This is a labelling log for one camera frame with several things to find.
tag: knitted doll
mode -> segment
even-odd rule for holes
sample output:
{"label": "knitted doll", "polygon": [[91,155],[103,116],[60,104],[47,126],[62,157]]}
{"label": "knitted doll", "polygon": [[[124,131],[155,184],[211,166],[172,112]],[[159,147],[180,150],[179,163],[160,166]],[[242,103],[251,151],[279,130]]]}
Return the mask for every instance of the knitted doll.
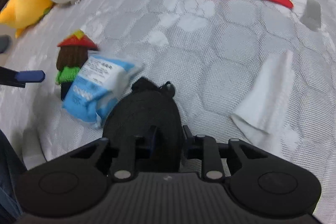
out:
{"label": "knitted doll", "polygon": [[88,60],[88,50],[98,50],[81,30],[77,30],[57,45],[60,51],[57,58],[56,84],[61,85],[61,99],[64,100],[79,70]]}

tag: gray bedsheet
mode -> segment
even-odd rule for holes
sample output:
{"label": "gray bedsheet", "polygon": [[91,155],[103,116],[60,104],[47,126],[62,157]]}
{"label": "gray bedsheet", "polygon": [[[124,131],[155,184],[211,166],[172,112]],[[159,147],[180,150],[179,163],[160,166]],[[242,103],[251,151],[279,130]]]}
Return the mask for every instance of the gray bedsheet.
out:
{"label": "gray bedsheet", "polygon": [[78,28],[104,54],[142,60],[141,75],[155,83],[172,81],[183,124],[221,142],[244,139],[229,115],[268,54],[290,49],[296,78],[286,124],[297,136],[283,137],[282,157],[318,177],[322,196],[315,215],[335,223],[336,0],[316,1],[322,7],[318,32],[299,21],[306,0],[293,0],[293,11],[265,0],[81,0],[56,6],[25,32],[7,62],[15,70],[42,69],[46,80],[25,89],[0,87],[1,129],[18,152],[22,134],[37,132],[47,160],[101,136],[61,112],[54,84],[56,44]]}

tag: jeans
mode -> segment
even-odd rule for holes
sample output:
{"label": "jeans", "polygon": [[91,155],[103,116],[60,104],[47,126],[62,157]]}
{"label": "jeans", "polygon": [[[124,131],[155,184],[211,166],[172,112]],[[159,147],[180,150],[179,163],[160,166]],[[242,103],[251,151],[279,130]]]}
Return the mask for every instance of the jeans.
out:
{"label": "jeans", "polygon": [[26,167],[0,130],[0,223],[14,223],[22,210],[14,194],[15,182]]}

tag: black plush toy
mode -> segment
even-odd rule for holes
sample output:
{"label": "black plush toy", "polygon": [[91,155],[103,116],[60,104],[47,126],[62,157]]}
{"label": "black plush toy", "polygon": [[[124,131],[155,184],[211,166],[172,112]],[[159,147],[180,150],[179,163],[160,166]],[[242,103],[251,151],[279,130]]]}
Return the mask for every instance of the black plush toy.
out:
{"label": "black plush toy", "polygon": [[132,92],[112,110],[104,126],[103,137],[119,146],[126,136],[153,134],[156,127],[160,134],[149,159],[138,160],[136,170],[144,172],[177,172],[182,150],[182,126],[173,97],[175,88],[167,82],[158,87],[141,77],[132,85]]}

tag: green scarf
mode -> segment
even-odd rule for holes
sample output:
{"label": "green scarf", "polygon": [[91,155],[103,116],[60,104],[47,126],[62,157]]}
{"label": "green scarf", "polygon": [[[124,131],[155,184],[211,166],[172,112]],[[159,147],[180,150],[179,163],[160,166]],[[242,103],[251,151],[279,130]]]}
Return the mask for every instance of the green scarf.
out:
{"label": "green scarf", "polygon": [[56,84],[59,85],[66,82],[73,82],[79,71],[79,67],[64,67],[64,69],[59,71],[56,75]]}

